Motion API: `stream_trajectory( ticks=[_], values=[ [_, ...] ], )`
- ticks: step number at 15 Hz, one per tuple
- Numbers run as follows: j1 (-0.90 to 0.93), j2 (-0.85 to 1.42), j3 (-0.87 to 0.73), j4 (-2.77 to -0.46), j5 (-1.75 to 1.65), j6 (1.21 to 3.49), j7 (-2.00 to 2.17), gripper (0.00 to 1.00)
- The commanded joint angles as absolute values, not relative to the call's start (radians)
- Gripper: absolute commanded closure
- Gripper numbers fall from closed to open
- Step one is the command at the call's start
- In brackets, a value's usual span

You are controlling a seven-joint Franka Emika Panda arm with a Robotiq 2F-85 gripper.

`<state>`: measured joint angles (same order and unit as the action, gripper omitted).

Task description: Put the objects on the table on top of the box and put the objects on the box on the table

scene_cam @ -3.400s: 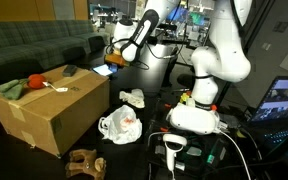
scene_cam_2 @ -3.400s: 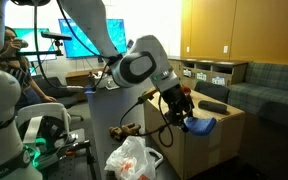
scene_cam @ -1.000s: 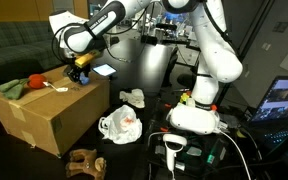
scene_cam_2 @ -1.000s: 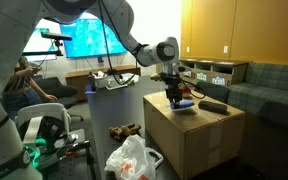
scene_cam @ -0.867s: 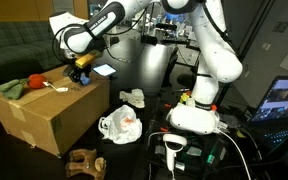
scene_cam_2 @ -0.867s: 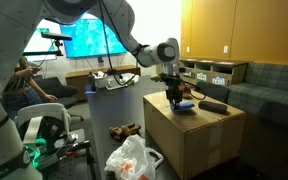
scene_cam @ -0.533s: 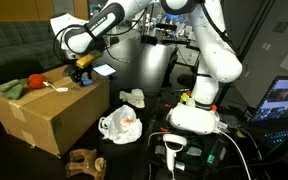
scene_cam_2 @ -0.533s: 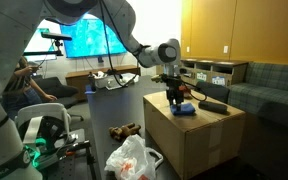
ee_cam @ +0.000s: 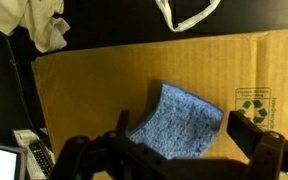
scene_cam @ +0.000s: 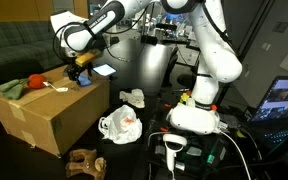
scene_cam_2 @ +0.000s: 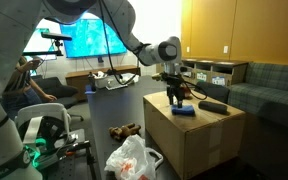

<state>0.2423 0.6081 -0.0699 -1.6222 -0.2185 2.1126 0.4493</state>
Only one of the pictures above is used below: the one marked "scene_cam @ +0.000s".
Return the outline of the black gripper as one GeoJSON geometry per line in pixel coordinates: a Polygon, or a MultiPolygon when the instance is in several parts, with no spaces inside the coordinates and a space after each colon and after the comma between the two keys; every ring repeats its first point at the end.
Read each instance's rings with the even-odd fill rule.
{"type": "Polygon", "coordinates": [[[76,65],[76,64],[69,64],[64,69],[63,76],[68,77],[71,81],[78,82],[78,78],[83,71],[87,71],[88,75],[91,76],[92,69],[93,69],[92,64],[88,64],[83,67],[76,65]]]}

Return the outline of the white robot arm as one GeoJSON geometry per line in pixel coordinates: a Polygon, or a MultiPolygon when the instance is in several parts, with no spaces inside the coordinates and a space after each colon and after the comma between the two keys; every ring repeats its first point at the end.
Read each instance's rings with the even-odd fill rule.
{"type": "Polygon", "coordinates": [[[68,10],[50,16],[62,47],[83,52],[100,35],[126,17],[158,2],[170,14],[188,15],[193,36],[189,39],[200,51],[191,98],[196,106],[213,103],[219,83],[236,80],[242,65],[228,38],[220,0],[107,0],[89,19],[68,10]]]}

